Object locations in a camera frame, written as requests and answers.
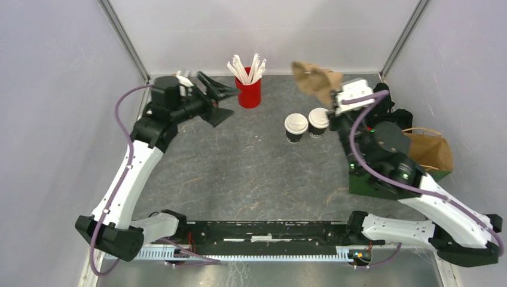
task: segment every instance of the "metal floor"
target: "metal floor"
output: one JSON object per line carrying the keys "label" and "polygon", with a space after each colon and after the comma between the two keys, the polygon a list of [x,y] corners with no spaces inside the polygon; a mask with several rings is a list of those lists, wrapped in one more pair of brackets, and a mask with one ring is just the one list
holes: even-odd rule
{"label": "metal floor", "polygon": [[[378,83],[376,75],[362,78],[371,86]],[[234,85],[232,77],[217,80]],[[251,110],[239,107],[236,99],[226,100],[221,106],[236,113],[215,129],[200,118],[182,124],[146,183],[134,219],[162,209],[189,220],[341,220],[353,210],[422,219],[396,201],[349,194],[348,166],[335,133],[287,142],[285,117],[322,106],[299,92],[292,76],[263,77],[262,93],[261,105]],[[374,262],[392,252],[375,250]],[[103,268],[111,262],[105,260]],[[121,262],[98,286],[442,285],[431,253],[402,249],[384,266],[357,271],[337,262],[225,262],[174,269],[160,261],[134,260]]]}
{"label": "metal floor", "polygon": [[[357,77],[345,75],[344,81]],[[361,77],[372,87],[378,83],[376,75]],[[215,79],[234,86],[233,77]],[[200,118],[181,124],[133,218],[171,209],[189,220],[341,220],[353,210],[422,219],[396,201],[349,194],[348,165],[336,133],[287,142],[285,117],[308,115],[320,106],[296,88],[292,76],[264,76],[259,107],[243,109],[228,99],[221,107],[236,113],[217,128]]]}

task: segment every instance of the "brown paper bag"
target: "brown paper bag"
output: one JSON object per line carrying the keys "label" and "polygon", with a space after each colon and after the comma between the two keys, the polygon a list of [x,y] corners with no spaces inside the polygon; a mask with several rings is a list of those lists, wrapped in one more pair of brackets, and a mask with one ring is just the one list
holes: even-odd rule
{"label": "brown paper bag", "polygon": [[[407,133],[409,130],[423,132]],[[408,156],[424,167],[435,181],[440,181],[453,171],[453,152],[447,141],[442,138],[442,134],[422,127],[413,127],[403,132],[412,140]]]}
{"label": "brown paper bag", "polygon": [[331,91],[339,90],[343,74],[330,69],[320,68],[307,62],[292,62],[292,74],[296,86],[305,94],[316,96],[320,102],[331,108]]}

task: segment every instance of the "metal frame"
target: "metal frame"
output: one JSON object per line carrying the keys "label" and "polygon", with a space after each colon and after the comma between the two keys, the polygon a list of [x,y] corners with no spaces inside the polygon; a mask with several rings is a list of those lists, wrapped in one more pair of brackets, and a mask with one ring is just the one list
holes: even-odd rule
{"label": "metal frame", "polygon": [[391,51],[391,54],[387,58],[387,61],[384,64],[384,67],[380,71],[380,76],[381,76],[382,82],[384,80],[383,78],[387,75],[387,73],[389,73],[395,60],[398,58],[403,47],[407,43],[408,37],[412,34],[414,27],[416,26],[417,22],[421,18],[421,15],[425,11],[428,3],[430,3],[430,0],[419,0],[419,2],[417,3],[416,8],[414,9],[414,11],[412,12],[412,15],[408,19],[408,22],[405,25],[405,28],[403,28],[403,31],[401,32],[401,35],[398,38],[398,41],[396,42],[393,50]]}
{"label": "metal frame", "polygon": [[[147,244],[142,247],[139,254],[133,260],[157,260],[157,261],[187,261],[191,259],[189,256],[175,253],[176,247],[172,245]],[[336,255],[206,255],[211,259],[220,261],[269,261],[269,262],[352,262],[349,259],[349,249],[336,247]],[[117,259],[111,254],[105,254],[104,259]]]}
{"label": "metal frame", "polygon": [[127,54],[129,54],[130,59],[132,59],[132,62],[134,63],[136,69],[139,72],[139,75],[141,75],[141,77],[143,78],[143,80],[145,80],[145,82],[148,82],[149,73],[144,67],[141,58],[138,55],[138,52],[136,52],[134,45],[132,44],[129,36],[127,35],[127,32],[125,31],[125,28],[123,28],[123,25],[121,24],[118,15],[114,11],[111,2],[109,0],[98,0],[98,1],[100,6],[102,7],[102,10],[104,10],[104,13],[109,19],[109,22],[111,22],[111,26],[118,35],[118,38],[120,39],[123,47],[125,48],[125,50],[127,50]]}
{"label": "metal frame", "polygon": [[[148,248],[161,248],[164,246],[165,245],[146,245],[146,247],[148,247]],[[349,248],[349,249],[364,249],[365,246],[347,246],[347,248]],[[384,246],[375,246],[374,247],[374,249],[394,249],[394,248],[395,248],[395,245],[384,245]],[[402,249],[414,249],[414,248],[415,247],[413,247],[413,246],[402,246]],[[440,277],[442,279],[443,287],[461,287],[461,286],[463,286],[461,283],[461,280],[459,278],[459,273],[457,272],[456,268],[452,264],[440,259],[436,255],[436,253],[433,253],[433,255],[435,256],[436,267],[437,267]],[[110,255],[105,254],[102,251],[95,251],[95,259],[96,259],[96,266],[100,270],[103,260],[113,259],[113,258]],[[88,256],[88,252],[87,252],[86,261],[84,263],[83,272],[81,274],[78,287],[96,287],[97,283],[98,283],[98,277],[95,276],[95,274],[93,274],[93,272],[91,271],[89,256]]]}

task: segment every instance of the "red cup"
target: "red cup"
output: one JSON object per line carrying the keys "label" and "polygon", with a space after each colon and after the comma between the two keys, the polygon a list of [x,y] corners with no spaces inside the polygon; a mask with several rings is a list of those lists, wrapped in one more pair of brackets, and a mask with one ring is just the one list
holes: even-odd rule
{"label": "red cup", "polygon": [[[246,74],[250,72],[250,67],[245,67]],[[238,103],[245,109],[253,109],[261,103],[261,80],[260,78],[253,85],[243,85],[236,78],[236,87],[241,91],[238,95]]]}

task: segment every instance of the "purple cable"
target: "purple cable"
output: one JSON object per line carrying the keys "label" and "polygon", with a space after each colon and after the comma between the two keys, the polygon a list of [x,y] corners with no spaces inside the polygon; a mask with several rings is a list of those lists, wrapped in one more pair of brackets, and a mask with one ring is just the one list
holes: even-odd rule
{"label": "purple cable", "polygon": [[378,266],[384,265],[385,263],[393,261],[398,256],[400,250],[401,250],[401,242],[398,243],[395,253],[393,253],[393,255],[391,255],[391,257],[389,257],[388,259],[381,261],[379,263],[368,265],[368,266],[357,266],[356,265],[355,269],[370,269],[371,267],[378,267]]}
{"label": "purple cable", "polygon": [[181,252],[185,253],[185,254],[188,254],[190,256],[197,257],[197,258],[200,258],[202,260],[205,260],[205,262],[200,262],[200,263],[195,263],[195,264],[189,264],[189,265],[187,265],[187,264],[185,264],[185,265],[176,265],[176,267],[196,267],[196,266],[206,266],[206,265],[212,265],[212,264],[219,264],[220,263],[220,260],[209,258],[209,257],[205,257],[205,256],[199,255],[197,253],[194,253],[192,251],[188,251],[185,248],[183,248],[181,245],[179,245],[176,242],[174,242],[172,240],[169,240],[167,238],[161,238],[160,240],[162,240],[164,242],[167,242],[167,243],[173,245],[176,248],[179,248],[179,250]]}
{"label": "purple cable", "polygon": [[366,96],[366,97],[361,97],[361,98],[358,98],[358,99],[344,100],[344,101],[342,101],[343,104],[348,105],[348,104],[351,104],[351,103],[362,102],[364,99],[376,98],[375,103],[373,105],[370,105],[369,107],[365,108],[361,112],[361,114],[359,114],[358,118],[356,119],[356,121],[352,125],[351,131],[350,131],[349,144],[350,144],[350,148],[352,150],[352,153],[356,157],[358,163],[367,172],[369,172],[370,174],[372,174],[376,178],[378,178],[378,179],[380,179],[380,180],[382,180],[384,182],[387,182],[388,184],[392,184],[392,185],[394,185],[396,187],[403,188],[403,189],[406,189],[406,190],[410,190],[410,191],[412,191],[414,193],[424,194],[424,195],[427,195],[427,196],[433,196],[433,197],[436,197],[436,198],[439,198],[441,200],[449,202],[449,204],[451,204],[452,206],[458,208],[459,211],[461,211],[464,214],[466,214],[468,217],[470,217],[472,220],[474,220],[480,227],[482,227],[483,229],[487,230],[491,234],[491,236],[493,236],[495,238],[495,240],[498,242],[498,247],[500,249],[499,256],[502,256],[503,255],[504,246],[503,246],[503,242],[502,242],[502,239],[500,238],[500,236],[498,234],[496,234],[496,232],[494,232],[491,228],[489,228],[486,225],[486,223],[484,223],[482,220],[480,220],[479,217],[475,216],[472,212],[468,211],[465,207],[463,207],[462,205],[460,205],[458,202],[456,202],[454,200],[450,200],[447,196],[444,196],[444,195],[442,195],[440,193],[436,193],[434,191],[422,190],[420,188],[411,187],[410,185],[406,185],[406,184],[402,184],[400,182],[394,181],[394,180],[392,180],[390,178],[387,178],[387,177],[379,174],[378,172],[376,172],[375,170],[373,170],[371,167],[368,166],[368,164],[366,163],[366,161],[364,160],[364,158],[361,156],[361,153],[358,151],[358,149],[356,147],[355,134],[358,131],[358,127],[359,127],[360,123],[366,117],[366,115],[376,105],[378,105],[378,103],[380,103],[380,101],[382,101],[382,99],[384,97],[386,97],[388,94],[389,94],[389,91],[384,90],[384,91],[378,91],[378,92],[376,92],[374,94],[371,94],[369,96]]}
{"label": "purple cable", "polygon": [[[114,200],[114,197],[116,196],[116,193],[118,193],[118,190],[120,189],[121,184],[125,180],[125,177],[127,176],[127,172],[129,172],[129,169],[127,168],[127,166],[132,164],[132,159],[134,156],[134,143],[130,139],[129,131],[127,131],[127,129],[125,128],[125,126],[123,125],[123,123],[120,120],[120,114],[118,112],[120,104],[128,95],[132,94],[133,92],[141,90],[143,88],[150,88],[150,87],[153,87],[153,85],[148,84],[148,85],[139,86],[137,88],[131,89],[130,91],[125,93],[120,99],[118,99],[118,102],[116,102],[116,105],[114,106],[114,117],[116,119],[116,122],[118,123],[118,125],[121,128],[121,131],[123,132],[123,134],[127,138],[127,143],[129,145],[129,158],[127,159],[127,165],[125,166],[125,169],[123,170],[123,173],[121,174],[120,179],[116,183],[116,185],[111,193],[111,196],[109,197],[109,200],[106,202],[106,206],[104,207],[104,209],[109,209],[109,207],[111,207],[111,204]],[[100,226],[102,226],[102,223],[104,222],[105,218],[106,218],[106,214],[102,212],[100,219],[97,222],[95,229],[93,230],[93,235],[91,236],[91,241],[90,241],[90,267],[91,267],[91,270],[93,271],[93,273],[99,277],[109,274],[116,267],[116,265],[118,265],[118,263],[120,262],[119,259],[116,259],[114,261],[113,265],[111,266],[111,268],[105,272],[100,272],[97,269],[97,267],[95,266],[95,260],[94,260],[95,244],[97,243],[97,236],[99,235]]]}

